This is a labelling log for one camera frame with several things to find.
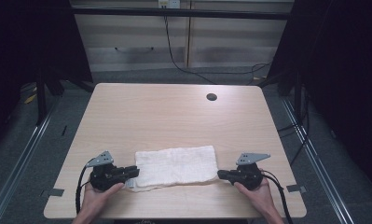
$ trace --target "person's right hand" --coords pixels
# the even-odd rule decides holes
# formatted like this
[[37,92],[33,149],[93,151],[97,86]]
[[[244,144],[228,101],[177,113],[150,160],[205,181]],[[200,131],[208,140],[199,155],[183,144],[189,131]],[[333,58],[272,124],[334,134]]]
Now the person's right hand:
[[238,191],[249,199],[252,206],[267,220],[269,224],[282,224],[282,217],[273,203],[268,180],[264,177],[261,185],[254,190],[248,190],[243,184],[235,182]]

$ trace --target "power outlet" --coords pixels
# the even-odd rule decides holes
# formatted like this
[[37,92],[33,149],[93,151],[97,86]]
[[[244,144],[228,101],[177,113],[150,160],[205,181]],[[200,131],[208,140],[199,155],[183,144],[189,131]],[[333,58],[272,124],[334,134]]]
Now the power outlet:
[[180,0],[169,0],[169,8],[180,8]]
[[158,0],[158,8],[169,8],[169,0]]

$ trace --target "folded white cloth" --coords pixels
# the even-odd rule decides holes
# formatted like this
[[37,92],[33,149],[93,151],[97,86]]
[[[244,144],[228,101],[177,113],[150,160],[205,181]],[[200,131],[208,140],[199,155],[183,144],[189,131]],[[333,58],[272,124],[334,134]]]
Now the folded white cloth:
[[133,191],[202,183],[217,176],[217,162],[212,146],[138,151],[135,159],[140,173],[134,178]]

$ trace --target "cloth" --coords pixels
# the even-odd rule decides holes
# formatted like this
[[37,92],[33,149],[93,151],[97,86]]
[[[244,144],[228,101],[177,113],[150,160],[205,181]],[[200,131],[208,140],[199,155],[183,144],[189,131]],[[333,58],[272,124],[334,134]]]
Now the cloth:
[[133,191],[203,183],[217,176],[217,162],[212,146],[138,151],[135,159],[140,173],[134,178]]

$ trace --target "light wood table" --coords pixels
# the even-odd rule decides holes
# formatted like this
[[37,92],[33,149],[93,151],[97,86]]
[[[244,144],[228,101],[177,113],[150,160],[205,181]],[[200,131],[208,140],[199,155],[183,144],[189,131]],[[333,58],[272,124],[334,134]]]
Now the light wood table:
[[[217,100],[209,101],[208,93]],[[242,152],[268,153],[257,165],[274,173],[282,186],[296,183],[282,144],[258,87],[99,84],[79,125],[58,176],[44,215],[76,216],[75,192],[83,166],[109,150],[116,166],[135,164],[141,150],[214,146],[219,169],[236,169]],[[87,169],[84,180],[88,180]],[[279,191],[272,196],[284,217]],[[292,217],[306,208],[299,192],[285,190]],[[206,185],[175,186],[146,192],[122,190],[113,196],[104,218],[249,218],[260,215],[237,189],[225,180]]]

